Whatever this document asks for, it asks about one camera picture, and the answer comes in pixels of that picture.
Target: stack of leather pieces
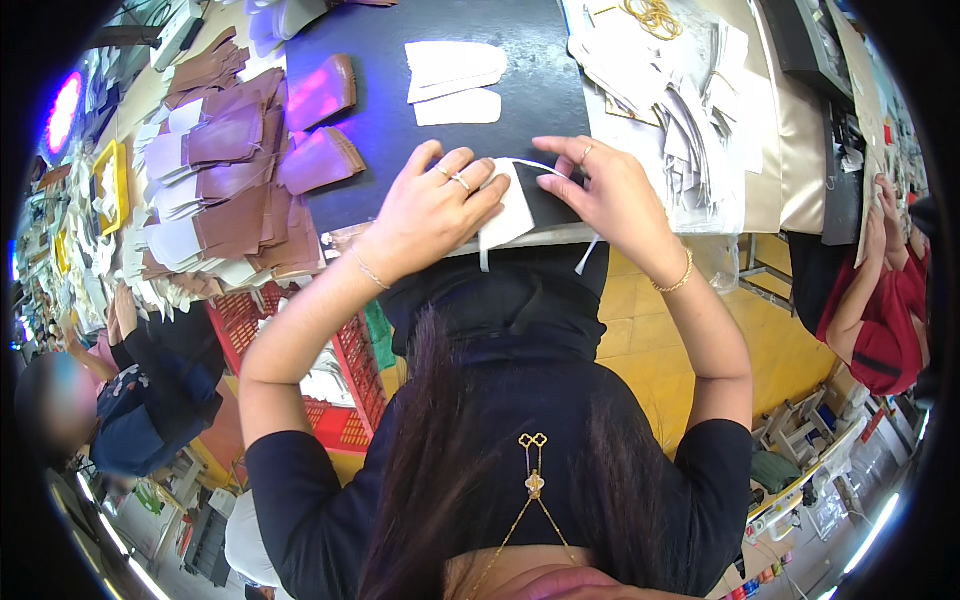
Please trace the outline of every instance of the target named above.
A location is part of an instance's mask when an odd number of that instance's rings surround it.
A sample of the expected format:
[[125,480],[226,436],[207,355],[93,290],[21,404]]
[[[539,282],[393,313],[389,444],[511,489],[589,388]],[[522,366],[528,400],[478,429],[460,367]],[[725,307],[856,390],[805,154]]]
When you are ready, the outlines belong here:
[[287,153],[277,181],[299,196],[334,181],[353,177],[367,168],[352,142],[335,127],[321,127]]
[[199,55],[176,65],[163,104],[173,110],[203,98],[211,91],[236,85],[236,74],[245,69],[247,60],[250,60],[250,49],[239,48],[233,43],[236,35],[236,28],[230,27]]
[[287,127],[294,132],[305,132],[356,103],[357,85],[350,57],[335,54],[309,78],[290,89]]

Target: tiled floor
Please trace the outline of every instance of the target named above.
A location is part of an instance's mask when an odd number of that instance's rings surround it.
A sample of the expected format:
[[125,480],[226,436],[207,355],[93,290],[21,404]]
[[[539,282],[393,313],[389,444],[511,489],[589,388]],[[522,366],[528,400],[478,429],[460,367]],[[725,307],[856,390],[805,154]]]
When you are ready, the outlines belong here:
[[[757,257],[791,272],[786,244],[775,236],[759,236]],[[789,297],[789,286],[772,276],[752,280]],[[835,356],[807,333],[800,321],[745,290],[737,290],[723,300],[743,329],[750,349],[756,416],[771,413],[787,399],[804,396],[827,377]],[[657,439],[664,450],[671,452],[686,428],[694,374],[660,294],[651,287],[650,279],[617,251],[611,251],[600,320],[608,331],[597,350],[597,362],[627,382]],[[382,376],[387,396],[392,396],[398,384],[397,368],[384,371]],[[350,462],[359,468],[358,461]],[[343,463],[338,472],[349,469]],[[341,473],[342,479],[347,477],[347,473]]]

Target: woman's right hand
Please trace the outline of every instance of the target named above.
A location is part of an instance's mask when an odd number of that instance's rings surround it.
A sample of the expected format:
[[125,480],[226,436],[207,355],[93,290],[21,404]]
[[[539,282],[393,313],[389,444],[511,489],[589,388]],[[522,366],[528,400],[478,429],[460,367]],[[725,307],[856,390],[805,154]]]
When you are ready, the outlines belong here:
[[660,287],[684,276],[684,246],[670,230],[657,192],[636,158],[585,135],[535,137],[533,142],[539,150],[560,155],[561,173],[569,176],[575,165],[583,165],[589,177],[584,189],[571,180],[543,175],[537,178],[541,188],[567,203]]

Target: gold bracelet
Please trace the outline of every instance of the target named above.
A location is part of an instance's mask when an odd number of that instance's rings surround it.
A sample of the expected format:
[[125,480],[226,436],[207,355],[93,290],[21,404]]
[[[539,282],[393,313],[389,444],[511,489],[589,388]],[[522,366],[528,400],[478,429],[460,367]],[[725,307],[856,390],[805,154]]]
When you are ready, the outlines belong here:
[[653,279],[650,280],[650,283],[653,284],[654,289],[661,294],[666,294],[667,292],[676,292],[683,287],[686,281],[690,279],[690,275],[693,274],[693,252],[690,251],[690,248],[684,248],[684,250],[686,251],[686,273],[684,273],[684,278],[681,279],[679,283],[671,287],[660,287],[654,283]]
[[357,255],[356,250],[353,249],[353,246],[350,246],[350,253],[353,254],[353,258],[356,259],[357,264],[360,265],[360,271],[363,271],[363,274],[373,280],[373,283],[376,283],[385,290],[389,290],[390,286],[385,285],[383,281],[380,280],[380,277],[373,274],[373,271],[370,270],[370,267],[367,266],[367,263],[360,260],[360,256]]

